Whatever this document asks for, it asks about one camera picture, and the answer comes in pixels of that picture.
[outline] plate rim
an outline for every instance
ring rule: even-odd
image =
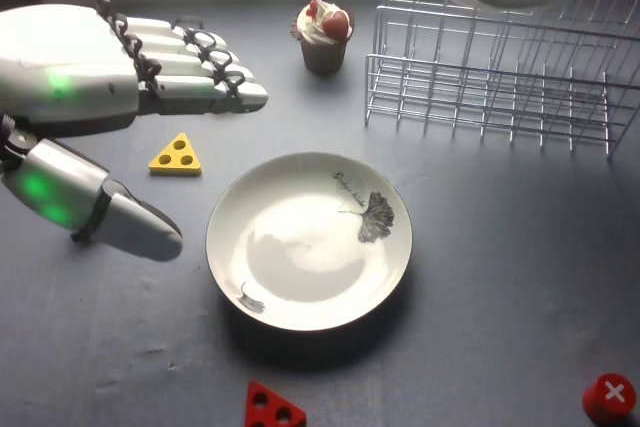
[[[213,218],[213,215],[216,212],[216,209],[218,208],[218,206],[220,205],[220,203],[222,202],[222,200],[224,199],[224,197],[229,193],[229,191],[233,188],[233,186],[238,183],[240,180],[242,180],[243,178],[245,178],[246,176],[248,176],[249,174],[251,174],[253,171],[267,165],[270,164],[271,162],[275,162],[277,160],[280,159],[285,159],[285,158],[289,158],[289,157],[297,157],[297,156],[302,156],[302,155],[326,155],[326,156],[331,156],[331,157],[339,157],[341,159],[356,163],[356,164],[360,164],[362,166],[364,166],[367,169],[372,170],[373,172],[375,172],[382,180],[384,180],[389,187],[397,194],[398,198],[400,199],[400,202],[402,204],[402,207],[404,208],[405,212],[407,213],[407,219],[409,220],[409,249],[408,249],[408,254],[407,254],[407,260],[406,263],[404,265],[404,267],[402,267],[402,272],[401,274],[398,276],[398,280],[394,283],[390,283],[389,287],[386,289],[388,290],[387,292],[384,293],[384,295],[382,296],[382,298],[380,299],[379,302],[374,303],[371,305],[370,308],[368,308],[366,311],[360,313],[359,315],[337,323],[335,325],[332,326],[328,326],[328,327],[321,327],[321,328],[310,328],[310,329],[294,329],[291,327],[285,327],[282,325],[278,325],[276,323],[273,322],[268,322],[266,321],[266,319],[264,319],[263,317],[258,316],[257,314],[252,315],[250,312],[247,312],[245,309],[241,309],[240,306],[233,301],[233,299],[231,299],[229,297],[229,295],[227,295],[227,293],[223,290],[222,286],[220,285],[220,282],[218,281],[216,274],[213,272],[213,267],[211,265],[211,262],[209,260],[209,243],[208,243],[208,239],[209,239],[209,231],[211,228],[211,219]],[[388,298],[389,296],[396,290],[396,288],[398,287],[398,285],[400,284],[400,282],[402,281],[402,279],[404,279],[406,273],[407,273],[407,269],[409,268],[409,261],[411,260],[411,254],[413,252],[413,223],[411,222],[411,216],[409,214],[409,209],[407,209],[407,204],[404,201],[404,199],[402,198],[402,196],[400,195],[400,192],[398,192],[398,190],[393,186],[393,184],[391,182],[389,182],[389,179],[387,179],[384,175],[382,175],[378,170],[374,169],[373,167],[371,167],[370,165],[361,162],[359,160],[353,159],[351,157],[347,157],[346,155],[341,155],[341,154],[334,154],[333,152],[322,152],[322,151],[304,151],[304,152],[295,152],[295,153],[291,153],[291,154],[283,154],[283,155],[278,155],[276,157],[273,157],[271,159],[265,160],[264,162],[260,162],[258,165],[255,165],[253,167],[251,167],[249,170],[245,171],[243,174],[241,174],[240,176],[238,176],[225,190],[224,192],[222,192],[222,194],[218,197],[218,200],[216,201],[215,205],[213,206],[213,210],[211,211],[211,214],[209,215],[209,220],[207,222],[207,229],[205,232],[205,258],[207,260],[207,264],[209,265],[209,271],[211,272],[211,275],[213,276],[213,279],[215,281],[216,287],[218,288],[218,290],[220,290],[220,292],[222,293],[222,295],[224,295],[224,297],[227,299],[228,302],[230,302],[236,309],[238,309],[240,312],[242,312],[243,314],[247,315],[248,317],[255,319],[257,322],[260,322],[261,324],[264,325],[268,325],[270,327],[276,328],[276,329],[280,329],[283,331],[289,331],[289,332],[323,332],[323,331],[329,331],[329,330],[333,330],[333,329],[337,329],[340,327],[343,327],[345,325],[351,324],[359,319],[364,318],[365,316],[367,316],[368,314],[370,314],[372,311],[374,311],[375,309],[377,309],[379,306],[381,306]]]

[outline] cupcake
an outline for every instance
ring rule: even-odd
[[[317,75],[335,74],[353,35],[353,16],[335,4],[312,0],[291,28],[300,42],[304,64]]]

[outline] red cylindrical object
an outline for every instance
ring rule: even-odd
[[[629,380],[619,374],[604,374],[584,394],[582,408],[596,425],[610,425],[624,420],[636,404],[636,391]]]

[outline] metal wire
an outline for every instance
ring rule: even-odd
[[[448,0],[382,0],[365,70],[372,113],[510,142],[536,135],[613,155],[640,107],[640,0],[571,0],[485,12]]]

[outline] robotic hand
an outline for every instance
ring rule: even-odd
[[[95,10],[37,5],[0,13],[0,175],[75,240],[158,261],[182,250],[166,215],[44,137],[116,130],[147,113],[253,112],[267,98],[225,41],[194,18],[127,18],[109,0]]]

